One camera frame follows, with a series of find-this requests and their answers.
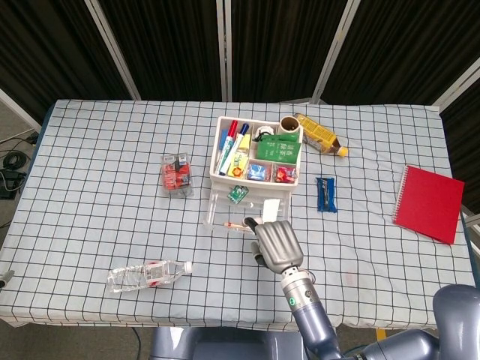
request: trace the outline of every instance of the yellow bottle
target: yellow bottle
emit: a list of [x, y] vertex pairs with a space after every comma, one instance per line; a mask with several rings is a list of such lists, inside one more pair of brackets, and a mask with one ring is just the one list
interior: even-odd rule
[[317, 124], [311, 118], [302, 114], [295, 114], [298, 122], [303, 126], [303, 140], [305, 143], [319, 149], [321, 153], [333, 153], [340, 156], [348, 155], [348, 148], [341, 146], [337, 135], [326, 127]]

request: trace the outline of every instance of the red packaged item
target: red packaged item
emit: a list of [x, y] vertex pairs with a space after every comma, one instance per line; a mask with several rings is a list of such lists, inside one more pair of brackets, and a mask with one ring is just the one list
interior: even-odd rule
[[192, 193], [190, 162], [187, 154], [164, 155], [161, 178], [163, 192], [171, 197], [187, 197]]
[[283, 182], [286, 184], [293, 184], [297, 178], [297, 172], [295, 167], [290, 166], [278, 166], [277, 174], [275, 176], [275, 182]]

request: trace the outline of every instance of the table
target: table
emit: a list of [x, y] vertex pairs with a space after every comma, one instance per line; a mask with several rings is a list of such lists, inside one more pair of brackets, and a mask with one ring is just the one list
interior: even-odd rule
[[[306, 113], [349, 157], [303, 145], [291, 221], [304, 267], [334, 326], [434, 326], [432, 296], [473, 284], [461, 222], [455, 245], [392, 225], [405, 164], [451, 175], [436, 108], [278, 103], [59, 100], [0, 253], [15, 276], [0, 292], [13, 326], [239, 326], [296, 329], [278, 277], [250, 240], [201, 225], [218, 116], [278, 121]], [[191, 154], [194, 196], [161, 194], [163, 153]], [[334, 176], [338, 213], [317, 212], [318, 175]], [[172, 286], [111, 294], [109, 269], [193, 260]]]

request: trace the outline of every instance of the tape roll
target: tape roll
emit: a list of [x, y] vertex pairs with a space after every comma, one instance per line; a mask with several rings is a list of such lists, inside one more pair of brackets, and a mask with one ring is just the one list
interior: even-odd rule
[[279, 134], [294, 134], [299, 132], [300, 123], [294, 116], [285, 116], [280, 120]]

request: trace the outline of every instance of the spiral binding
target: spiral binding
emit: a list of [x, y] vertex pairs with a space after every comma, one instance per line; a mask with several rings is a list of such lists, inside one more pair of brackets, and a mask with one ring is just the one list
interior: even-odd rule
[[400, 188], [398, 190], [397, 202], [395, 203], [395, 210], [393, 211], [393, 215], [391, 216], [393, 218], [394, 223], [397, 221], [398, 208], [400, 207], [402, 196], [404, 195], [404, 186], [405, 186], [405, 181], [407, 180], [409, 168], [410, 167], [407, 165], [405, 166], [405, 169], [403, 169], [402, 180], [400, 181]]

